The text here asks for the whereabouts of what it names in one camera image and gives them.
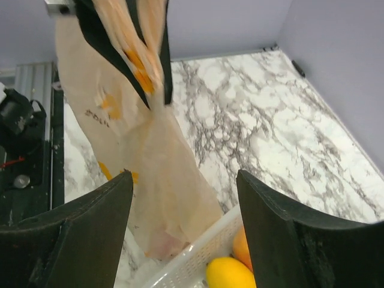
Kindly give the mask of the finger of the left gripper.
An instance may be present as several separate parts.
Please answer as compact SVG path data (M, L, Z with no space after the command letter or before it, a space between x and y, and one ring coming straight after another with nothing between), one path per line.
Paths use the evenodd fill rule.
M147 105L169 105L173 83L167 34L167 1L134 1L137 26L125 51Z
M92 1L79 0L74 3L76 17L86 42L128 79L145 106L149 108L144 90L122 56L113 47Z

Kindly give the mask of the orange banana-print plastic bag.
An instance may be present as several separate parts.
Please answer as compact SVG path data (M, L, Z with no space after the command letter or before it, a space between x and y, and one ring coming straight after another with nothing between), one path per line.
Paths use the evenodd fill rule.
M134 1L92 1L113 47L125 55L137 26ZM143 252L170 259L222 215L215 191L169 105L145 106L128 79L85 40L77 17L56 20L61 87L106 178L128 170L128 226Z

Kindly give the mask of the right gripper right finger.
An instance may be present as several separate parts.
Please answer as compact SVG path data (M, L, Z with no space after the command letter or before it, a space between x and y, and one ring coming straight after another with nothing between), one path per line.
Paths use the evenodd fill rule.
M320 212L245 170L236 185L257 287L383 286L383 223Z

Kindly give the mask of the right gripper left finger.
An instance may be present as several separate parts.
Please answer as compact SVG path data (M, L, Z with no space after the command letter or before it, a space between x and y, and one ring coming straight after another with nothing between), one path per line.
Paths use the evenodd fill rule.
M133 198L124 171L81 197L1 226L1 287L113 287Z

